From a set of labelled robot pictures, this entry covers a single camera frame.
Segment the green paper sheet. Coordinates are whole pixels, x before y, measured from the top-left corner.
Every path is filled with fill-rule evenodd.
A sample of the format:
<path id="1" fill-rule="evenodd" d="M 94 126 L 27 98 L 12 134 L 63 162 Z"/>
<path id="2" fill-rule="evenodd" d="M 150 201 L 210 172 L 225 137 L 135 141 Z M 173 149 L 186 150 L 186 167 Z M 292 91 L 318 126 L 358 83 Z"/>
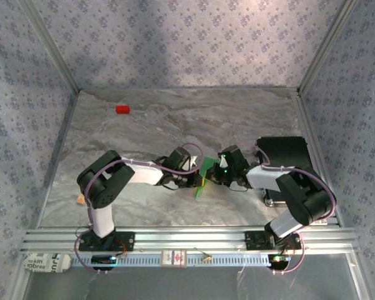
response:
<path id="1" fill-rule="evenodd" d="M 219 162 L 219 159 L 213 159 L 211 157 L 205 157 L 204 158 L 204 160 L 201 164 L 201 168 L 199 170 L 199 174 L 202 176 L 202 183 L 201 183 L 201 186 L 196 188 L 196 193 L 194 195 L 195 199 L 197 199 L 201 195 L 201 193 L 202 193 L 202 191 L 203 191 L 203 189 L 204 189 L 204 187 L 205 187 L 205 185 L 208 181 L 206 179 L 207 170 L 211 169 L 213 167 L 214 163 L 218 163 L 218 162 Z"/>

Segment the small brass clip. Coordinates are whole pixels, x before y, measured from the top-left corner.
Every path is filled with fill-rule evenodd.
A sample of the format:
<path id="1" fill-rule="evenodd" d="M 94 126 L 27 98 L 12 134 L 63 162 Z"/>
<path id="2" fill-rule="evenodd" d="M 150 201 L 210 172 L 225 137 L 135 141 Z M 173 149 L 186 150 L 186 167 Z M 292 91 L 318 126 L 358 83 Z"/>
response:
<path id="1" fill-rule="evenodd" d="M 212 258 L 213 258 L 212 255 L 210 255 L 210 254 L 208 254 L 208 253 L 206 253 L 206 252 L 204 252 L 204 251 L 202 251 L 202 250 L 200 250 L 200 249 L 198 249 L 196 247 L 194 249 L 203 255 L 203 258 L 198 263 L 196 263 L 195 266 L 198 266 L 198 265 L 200 265 L 202 263 L 206 263 L 206 262 L 212 260 Z"/>

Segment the small card with red print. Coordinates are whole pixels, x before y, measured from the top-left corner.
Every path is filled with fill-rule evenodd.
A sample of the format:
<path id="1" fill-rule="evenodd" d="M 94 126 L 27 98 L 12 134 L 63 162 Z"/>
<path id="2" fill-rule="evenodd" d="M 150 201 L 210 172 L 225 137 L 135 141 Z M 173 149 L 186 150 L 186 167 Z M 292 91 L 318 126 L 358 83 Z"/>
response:
<path id="1" fill-rule="evenodd" d="M 163 249 L 160 264 L 165 268 L 186 268 L 187 251 L 185 249 Z"/>

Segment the white roll with black print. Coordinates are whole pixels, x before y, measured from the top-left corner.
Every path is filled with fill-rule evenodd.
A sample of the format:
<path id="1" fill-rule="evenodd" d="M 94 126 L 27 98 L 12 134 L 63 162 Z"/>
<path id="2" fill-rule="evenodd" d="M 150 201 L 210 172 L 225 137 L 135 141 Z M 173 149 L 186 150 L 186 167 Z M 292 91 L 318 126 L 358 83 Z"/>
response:
<path id="1" fill-rule="evenodd" d="M 29 253 L 23 261 L 25 270 L 32 273 L 63 273 L 71 267 L 71 257 L 61 253 Z"/>

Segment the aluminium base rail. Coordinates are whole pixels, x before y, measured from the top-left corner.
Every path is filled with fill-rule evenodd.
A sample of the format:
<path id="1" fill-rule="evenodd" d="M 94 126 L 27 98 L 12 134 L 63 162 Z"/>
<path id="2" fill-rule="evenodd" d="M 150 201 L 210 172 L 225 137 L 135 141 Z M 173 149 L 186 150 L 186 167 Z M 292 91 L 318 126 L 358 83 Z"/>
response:
<path id="1" fill-rule="evenodd" d="M 133 232 L 134 250 L 155 253 L 162 249 L 197 248 L 202 251 L 232 253 L 242 251 L 247 232 L 262 232 L 262 227 L 250 226 L 174 226 L 122 227 L 120 231 Z M 21 243 L 22 252 L 73 251 L 76 240 L 73 227 L 43 227 L 29 230 Z M 310 226 L 301 231 L 305 249 L 311 254 L 346 253 L 359 249 L 353 228 L 339 226 Z"/>

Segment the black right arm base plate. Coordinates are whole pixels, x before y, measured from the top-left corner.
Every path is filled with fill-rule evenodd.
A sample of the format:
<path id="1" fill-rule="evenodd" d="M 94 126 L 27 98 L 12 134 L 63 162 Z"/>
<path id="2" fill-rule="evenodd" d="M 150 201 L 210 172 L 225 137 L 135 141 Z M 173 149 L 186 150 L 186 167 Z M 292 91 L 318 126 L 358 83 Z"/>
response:
<path id="1" fill-rule="evenodd" d="M 266 231 L 245 231 L 244 242 L 246 249 L 253 250 L 300 250 L 301 239 L 298 234 L 288 234 L 286 237 L 277 237 Z"/>

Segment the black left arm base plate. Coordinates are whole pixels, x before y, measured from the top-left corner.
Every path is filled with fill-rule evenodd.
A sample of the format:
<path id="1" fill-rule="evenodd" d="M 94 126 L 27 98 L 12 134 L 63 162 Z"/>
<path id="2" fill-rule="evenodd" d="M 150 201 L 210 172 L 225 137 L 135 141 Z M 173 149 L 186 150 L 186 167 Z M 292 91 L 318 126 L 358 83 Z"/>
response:
<path id="1" fill-rule="evenodd" d="M 82 234 L 78 249 L 91 252 L 123 253 L 134 249 L 135 233 L 113 231 L 106 237 L 98 237 L 93 231 Z"/>

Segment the aluminium side rail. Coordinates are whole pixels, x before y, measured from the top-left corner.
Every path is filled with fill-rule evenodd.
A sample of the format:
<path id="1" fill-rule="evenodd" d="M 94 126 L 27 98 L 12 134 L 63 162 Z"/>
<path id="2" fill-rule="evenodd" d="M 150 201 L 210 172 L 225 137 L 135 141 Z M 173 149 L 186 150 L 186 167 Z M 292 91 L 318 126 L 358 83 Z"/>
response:
<path id="1" fill-rule="evenodd" d="M 53 186 L 54 178 L 55 178 L 55 175 L 56 175 L 56 172 L 57 172 L 57 169 L 58 169 L 58 165 L 59 165 L 59 162 L 60 162 L 60 155 L 62 153 L 64 143 L 65 143 L 66 137 L 68 135 L 69 127 L 70 127 L 71 121 L 73 119 L 73 115 L 74 115 L 74 111 L 75 111 L 76 104 L 77 104 L 77 101 L 78 101 L 79 93 L 80 92 L 78 91 L 75 95 L 71 96 L 69 104 L 68 104 L 67 109 L 65 111 L 64 119 L 62 120 L 62 124 L 61 124 L 60 130 L 59 130 L 59 134 L 58 134 L 56 143 L 54 145 L 54 150 L 52 152 L 52 156 L 51 156 L 51 159 L 49 161 L 47 173 L 46 173 L 45 178 L 44 178 L 44 185 L 43 185 L 43 188 L 44 188 L 43 192 L 44 193 L 43 193 L 43 197 L 42 197 L 42 203 L 39 206 L 39 210 L 38 210 L 39 214 L 38 214 L 38 217 L 36 219 L 34 229 L 38 229 L 41 225 L 42 220 L 43 220 L 44 210 L 46 208 L 46 204 L 48 202 L 48 197 L 49 197 L 49 194 L 51 192 L 51 188 Z"/>
<path id="2" fill-rule="evenodd" d="M 316 136 L 315 128 L 311 120 L 309 110 L 306 107 L 306 103 L 302 99 L 299 91 L 297 89 L 293 89 L 293 91 L 294 96 L 292 97 L 292 102 L 302 135 L 307 142 L 307 148 L 313 168 L 320 175 L 321 179 L 328 185 L 332 193 L 336 194 L 331 182 L 330 175 L 328 173 L 320 143 Z"/>

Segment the aluminium frame post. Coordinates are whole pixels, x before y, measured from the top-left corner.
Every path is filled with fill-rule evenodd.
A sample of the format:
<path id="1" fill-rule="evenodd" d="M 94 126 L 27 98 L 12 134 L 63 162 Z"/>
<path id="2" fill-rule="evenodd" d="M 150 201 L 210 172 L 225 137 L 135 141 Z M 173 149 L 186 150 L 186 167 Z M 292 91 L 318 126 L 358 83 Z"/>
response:
<path id="1" fill-rule="evenodd" d="M 311 84 L 328 58 L 334 43 L 337 41 L 351 13 L 358 5 L 358 2 L 359 0 L 342 0 L 342 3 L 332 18 L 330 26 L 321 40 L 317 51 L 309 64 L 309 67 L 307 68 L 299 86 L 297 87 L 297 92 L 301 98 L 304 97 L 309 91 Z"/>

